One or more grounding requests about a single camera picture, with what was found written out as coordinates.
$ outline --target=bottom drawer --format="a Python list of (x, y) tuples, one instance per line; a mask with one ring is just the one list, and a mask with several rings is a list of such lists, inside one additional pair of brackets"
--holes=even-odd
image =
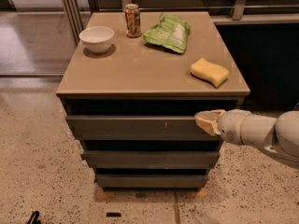
[(97, 183), (102, 188), (200, 189), (207, 182), (206, 170), (120, 170), (97, 169)]

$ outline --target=gray drawer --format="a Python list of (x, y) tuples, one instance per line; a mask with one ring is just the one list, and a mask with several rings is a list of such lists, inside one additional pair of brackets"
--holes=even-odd
[(79, 140), (219, 140), (196, 126), (193, 116), (67, 116)]
[(207, 175), (97, 175), (103, 188), (200, 189)]
[(218, 152), (186, 151), (84, 151), (91, 168), (207, 169), (213, 168)]

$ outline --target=tabletop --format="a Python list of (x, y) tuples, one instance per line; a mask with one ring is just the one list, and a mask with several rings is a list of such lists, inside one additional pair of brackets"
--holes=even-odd
[[(161, 12), (141, 12), (141, 31), (159, 22)], [(81, 42), (58, 87), (59, 97), (202, 97), (246, 96), (249, 87), (207, 12), (165, 12), (191, 25), (183, 54), (169, 52), (129, 38), (123, 13), (93, 13), (88, 27), (108, 26), (114, 31), (109, 51), (96, 55)], [(217, 89), (190, 73), (200, 58), (226, 67), (230, 76)]]

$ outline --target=terrazzo floor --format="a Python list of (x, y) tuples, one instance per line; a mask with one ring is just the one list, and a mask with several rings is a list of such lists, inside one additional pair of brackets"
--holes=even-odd
[[(299, 170), (224, 144), (200, 192), (103, 192), (68, 129), (59, 80), (0, 79), (0, 223), (298, 223)], [(108, 217), (118, 213), (120, 217)]]

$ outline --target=floor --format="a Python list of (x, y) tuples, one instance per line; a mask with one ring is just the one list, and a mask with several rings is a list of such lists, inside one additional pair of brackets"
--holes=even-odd
[[(0, 13), (0, 71), (63, 71), (75, 48), (64, 15), (25, 17)], [(35, 210), (45, 224), (298, 223), (299, 169), (228, 143), (199, 192), (103, 192), (64, 120), (59, 82), (0, 79), (1, 224)]]

